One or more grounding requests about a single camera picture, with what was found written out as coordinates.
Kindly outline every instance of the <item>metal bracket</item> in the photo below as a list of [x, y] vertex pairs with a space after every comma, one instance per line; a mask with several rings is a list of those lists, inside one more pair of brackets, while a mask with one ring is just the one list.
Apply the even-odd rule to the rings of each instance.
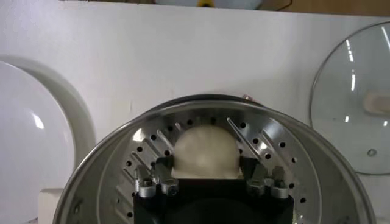
[[162, 163], [154, 166], [154, 177], [161, 185], [161, 191], [167, 196], [175, 196], [179, 191], [179, 181], [171, 176], [171, 172]]
[[141, 198], [150, 198], [156, 194], [156, 184], [149, 175], [147, 168], [143, 165], [138, 165], [135, 169], [135, 190]]

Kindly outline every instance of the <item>ventilation hole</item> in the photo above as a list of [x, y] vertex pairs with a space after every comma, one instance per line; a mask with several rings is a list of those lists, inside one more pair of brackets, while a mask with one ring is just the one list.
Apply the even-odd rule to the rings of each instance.
[[212, 117], [212, 118], [211, 118], [211, 124], [214, 125], [215, 123], [217, 123], [217, 119], [216, 119], [215, 117]]

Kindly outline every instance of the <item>kitchen appliance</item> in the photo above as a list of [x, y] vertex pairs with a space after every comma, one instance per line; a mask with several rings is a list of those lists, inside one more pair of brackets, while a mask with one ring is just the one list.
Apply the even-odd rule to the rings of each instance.
[[[234, 137], [239, 178], [172, 176], [178, 139], [202, 125], [221, 128]], [[272, 213], [267, 217], [265, 205]], [[189, 223], [237, 219], [241, 223], [375, 223], [359, 179], [322, 136], [251, 100], [213, 94], [163, 103], [108, 135], [73, 173], [54, 223], [177, 223], [183, 219]]]

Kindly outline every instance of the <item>yellow object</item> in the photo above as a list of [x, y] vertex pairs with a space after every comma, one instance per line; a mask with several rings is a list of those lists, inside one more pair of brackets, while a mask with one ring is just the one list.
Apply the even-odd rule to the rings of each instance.
[[215, 4], [214, 4], [214, 0], [199, 0], [197, 2], [197, 6], [198, 7], [211, 7], [211, 8], [214, 8]]

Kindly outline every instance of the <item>white plastic part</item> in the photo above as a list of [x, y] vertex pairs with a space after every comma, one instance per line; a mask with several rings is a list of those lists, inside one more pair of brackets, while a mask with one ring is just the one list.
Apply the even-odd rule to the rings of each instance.
[[25, 223], [38, 217], [39, 191], [72, 174], [73, 134], [51, 93], [1, 61], [0, 127], [0, 223]]

